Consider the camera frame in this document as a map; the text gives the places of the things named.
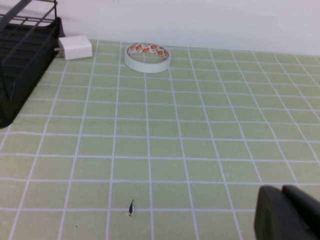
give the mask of charger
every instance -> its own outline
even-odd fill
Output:
[[[91,58],[92,44],[89,39],[84,36],[66,36],[59,38],[59,51],[57,57],[64,57],[65,60],[74,60],[82,58]]]

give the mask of dish rack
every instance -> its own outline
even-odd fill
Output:
[[[0,14],[0,128],[14,121],[55,58],[58,38],[65,36],[57,1],[37,0],[52,4],[42,17],[19,15],[31,1]]]

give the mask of green grid mat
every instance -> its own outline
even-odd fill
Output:
[[[92,44],[0,131],[0,239],[251,240],[262,184],[320,198],[319,57]]]

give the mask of roll of tape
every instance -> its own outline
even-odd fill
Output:
[[[133,59],[131,56],[136,53],[154,53],[163,57],[164,61],[147,63]],[[171,53],[162,46],[151,43],[134,43],[124,51],[125,64],[138,72],[154,74],[167,70],[170,67]]]

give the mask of tape label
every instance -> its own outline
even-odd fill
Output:
[[[168,52],[161,46],[152,43],[136,43],[127,50],[129,56],[136,53],[153,53],[163,57],[165,60],[169,57]]]

